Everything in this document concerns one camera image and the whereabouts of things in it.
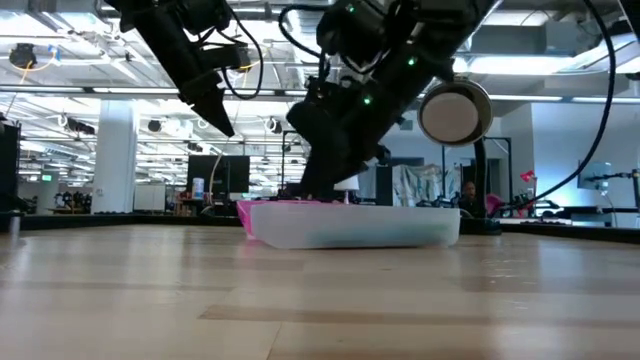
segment fluorescent light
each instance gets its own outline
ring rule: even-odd
[[[561,96],[536,96],[536,95],[489,95],[495,101],[561,101]]]
[[[286,90],[284,94],[288,96],[305,96],[307,95],[307,91],[306,90]]]
[[[178,94],[178,89],[173,88],[93,88],[93,91],[103,94]]]
[[[571,99],[573,102],[604,104],[607,101],[605,97],[575,97]],[[640,98],[613,98],[613,104],[640,104]]]
[[[551,75],[571,64],[570,57],[481,56],[469,65],[469,72],[502,75]]]
[[[236,92],[239,95],[253,95],[255,94],[255,90],[247,90],[247,89],[237,89]],[[258,95],[260,96],[273,96],[275,95],[275,91],[273,90],[260,90],[260,92],[258,93]]]
[[[71,86],[0,86],[0,91],[4,92],[25,92],[25,93],[67,93],[67,92],[81,92],[84,93],[84,89],[81,87]]]
[[[31,141],[20,141],[20,148],[28,151],[45,152],[46,148]]]
[[[158,163],[139,163],[136,166],[145,168],[165,168],[164,165]]]

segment floor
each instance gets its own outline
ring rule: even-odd
[[[640,359],[640,247],[281,251],[240,228],[0,237],[0,358]]]

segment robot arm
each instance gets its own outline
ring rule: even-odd
[[[375,0],[331,5],[317,28],[323,53],[374,67],[364,81],[346,85],[311,78],[305,100],[288,113],[311,144],[302,188],[321,195],[366,169],[378,142],[433,78],[453,80],[453,55],[499,3],[396,0],[387,13]]]

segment white wall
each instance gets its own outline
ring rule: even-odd
[[[600,119],[602,105],[534,104],[535,171],[539,189],[544,191],[573,172],[591,146]],[[607,131],[592,161],[610,162],[613,172],[630,172],[639,166],[640,106],[614,105]],[[617,207],[633,207],[631,180],[614,179],[609,182],[609,196]],[[574,180],[549,199],[560,205],[610,206],[592,190],[577,188]],[[634,214],[619,214],[621,227],[635,225]]]
[[[533,122],[531,105],[526,104],[512,111],[502,118],[502,134],[511,138],[513,193],[518,195],[532,188],[532,184],[526,183],[520,174],[534,170],[533,159]],[[508,174],[504,168],[502,178],[506,179]]]

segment wooden table surface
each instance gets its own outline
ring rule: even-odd
[[[0,237],[0,359],[640,359],[640,247],[282,251],[240,228]]]

